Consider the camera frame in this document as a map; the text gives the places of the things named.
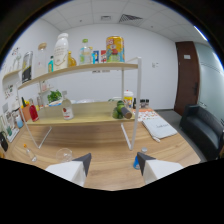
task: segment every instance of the door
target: door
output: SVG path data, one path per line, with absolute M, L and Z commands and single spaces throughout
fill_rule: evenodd
M 183 115 L 187 104 L 197 104 L 199 93 L 199 62 L 192 41 L 177 42 L 178 86 L 174 111 Z

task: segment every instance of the chair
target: chair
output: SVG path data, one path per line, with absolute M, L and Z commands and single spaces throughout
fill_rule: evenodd
M 224 145 L 223 125 L 209 111 L 199 105 L 186 105 L 180 127 L 208 161 L 219 158 Z

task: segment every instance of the shelf board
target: shelf board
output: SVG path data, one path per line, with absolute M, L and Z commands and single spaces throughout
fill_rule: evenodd
M 88 64 L 88 65 L 78 65 L 69 68 L 60 69 L 54 72 L 46 73 L 39 77 L 36 77 L 30 81 L 23 83 L 18 89 L 22 89 L 31 84 L 35 84 L 47 79 L 72 74 L 72 73 L 80 73 L 87 71 L 99 71 L 99 70 L 133 70 L 138 69 L 137 64 L 129 64 L 129 63 L 98 63 L 98 64 Z
M 80 103 L 72 104 L 74 118 L 64 120 L 62 115 L 62 107 L 47 107 L 38 111 L 39 120 L 33 122 L 31 119 L 27 122 L 29 126 L 75 126 L 75 125 L 96 125 L 133 122 L 134 114 L 131 119 L 114 119 L 111 111 L 116 107 L 108 102 Z
M 20 71 L 21 71 L 21 69 L 18 69 L 18 70 L 12 71 L 12 72 L 8 72 L 8 73 L 6 73 L 6 74 L 4 75 L 3 79 L 5 79 L 5 78 L 7 78 L 7 77 L 9 77 L 9 76 L 11 76 L 11 75 L 15 75 L 15 74 L 17 74 L 17 73 L 20 72 Z

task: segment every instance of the bag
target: bag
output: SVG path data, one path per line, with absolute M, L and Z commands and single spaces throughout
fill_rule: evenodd
M 5 152 L 7 151 L 7 149 L 8 149 L 8 143 L 7 143 L 7 141 L 6 141 L 6 139 L 5 139 L 5 137 L 4 137 L 4 135 L 3 135 L 3 131 L 2 132 L 0 132 L 0 144 L 1 144 L 1 146 L 2 146 L 2 148 L 5 150 Z

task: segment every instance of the book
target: book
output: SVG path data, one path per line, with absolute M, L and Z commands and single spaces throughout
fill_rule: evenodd
M 143 120 L 142 124 L 149 131 L 152 137 L 156 137 L 158 139 L 177 134 L 177 130 L 161 117 L 158 117 L 157 119 Z

